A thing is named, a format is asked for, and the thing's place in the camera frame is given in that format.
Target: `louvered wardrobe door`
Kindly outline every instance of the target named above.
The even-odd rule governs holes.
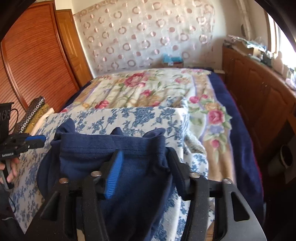
[[[60,111],[78,85],[61,46],[54,11],[53,1],[28,8],[3,39],[2,53],[25,102],[41,95]]]
[[[25,115],[25,109],[23,108],[22,104],[17,98],[17,95],[15,94],[13,87],[11,85],[11,82],[8,79],[4,62],[2,59],[2,54],[0,52],[0,103],[8,103],[8,102],[14,102],[12,105],[12,108],[16,108],[19,112],[19,120],[23,118]],[[9,121],[9,128],[11,129],[17,119],[17,114],[15,111],[13,111],[10,115],[10,121]]]

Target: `human hand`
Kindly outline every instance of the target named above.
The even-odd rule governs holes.
[[[10,160],[11,171],[7,176],[8,183],[11,183],[17,177],[17,164],[19,163],[20,163],[20,160],[17,157]],[[4,168],[5,168],[5,164],[0,162],[0,170],[4,170]]]

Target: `window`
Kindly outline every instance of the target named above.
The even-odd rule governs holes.
[[[266,13],[266,20],[269,32],[268,50],[275,53],[276,56],[278,52],[281,51],[283,55],[283,64],[287,65],[289,68],[295,68],[296,52],[290,41],[268,13]]]
[[[283,63],[289,68],[296,67],[296,52],[294,51],[290,41],[284,34],[284,32],[279,28],[279,50],[283,54]]]

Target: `blue floral fabric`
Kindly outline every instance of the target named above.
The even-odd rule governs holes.
[[[141,137],[154,128],[165,128],[166,146],[173,147],[180,160],[188,163],[192,171],[207,176],[208,162],[206,155],[198,151],[202,147],[190,146],[192,142],[184,141],[188,132],[189,115],[184,104],[183,108],[164,107],[131,107],[118,109],[90,110],[81,112],[65,112],[52,114],[48,117],[37,134],[46,136],[44,148],[29,150],[20,157],[19,176],[11,198],[16,205],[15,216],[25,232],[43,199],[37,184],[36,175],[39,164],[50,149],[50,142],[56,128],[72,118],[76,132],[82,134],[109,134],[115,127],[120,127],[124,135]],[[183,202],[176,190],[168,199],[164,215],[152,240],[180,240],[186,222],[190,202]],[[214,219],[213,211],[209,212],[210,220]]]

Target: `bed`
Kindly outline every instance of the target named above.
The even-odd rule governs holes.
[[[37,133],[46,135],[46,145],[21,156],[11,193],[24,231],[42,203],[35,181],[40,161],[55,129],[69,117],[76,131],[86,134],[109,134],[119,126],[125,135],[142,136],[164,127],[167,144],[181,161],[209,179],[232,179],[263,220],[263,191],[252,143],[221,79],[202,69],[149,69],[97,77],[70,98],[61,113],[47,118]],[[214,220],[210,201],[209,240]],[[188,207],[175,193],[153,240],[180,240]]]

